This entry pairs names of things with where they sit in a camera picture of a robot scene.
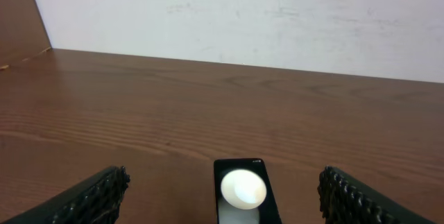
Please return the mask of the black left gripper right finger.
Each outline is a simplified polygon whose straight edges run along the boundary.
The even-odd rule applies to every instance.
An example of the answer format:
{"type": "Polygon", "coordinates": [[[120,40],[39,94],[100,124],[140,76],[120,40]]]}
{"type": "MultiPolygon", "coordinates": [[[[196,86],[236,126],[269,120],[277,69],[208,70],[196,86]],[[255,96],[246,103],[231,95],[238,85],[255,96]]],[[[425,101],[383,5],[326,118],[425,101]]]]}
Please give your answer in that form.
{"type": "Polygon", "coordinates": [[[320,173],[317,190],[325,224],[433,224],[333,166],[320,173]]]}

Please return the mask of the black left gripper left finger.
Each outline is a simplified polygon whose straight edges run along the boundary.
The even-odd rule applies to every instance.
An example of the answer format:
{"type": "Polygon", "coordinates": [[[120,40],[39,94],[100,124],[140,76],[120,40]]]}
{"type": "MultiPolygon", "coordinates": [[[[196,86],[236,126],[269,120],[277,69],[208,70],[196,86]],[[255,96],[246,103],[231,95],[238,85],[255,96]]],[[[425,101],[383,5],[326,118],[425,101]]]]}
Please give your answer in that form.
{"type": "Polygon", "coordinates": [[[130,176],[110,166],[2,224],[115,224],[130,176]]]}

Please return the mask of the black flip smartphone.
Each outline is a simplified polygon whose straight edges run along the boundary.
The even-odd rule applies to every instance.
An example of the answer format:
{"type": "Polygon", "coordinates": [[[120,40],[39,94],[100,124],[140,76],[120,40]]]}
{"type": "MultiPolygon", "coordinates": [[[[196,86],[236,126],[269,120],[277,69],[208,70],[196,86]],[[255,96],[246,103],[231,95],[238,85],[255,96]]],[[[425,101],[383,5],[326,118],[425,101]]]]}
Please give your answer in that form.
{"type": "Polygon", "coordinates": [[[264,160],[219,159],[213,168],[218,224],[282,224],[264,160]]]}

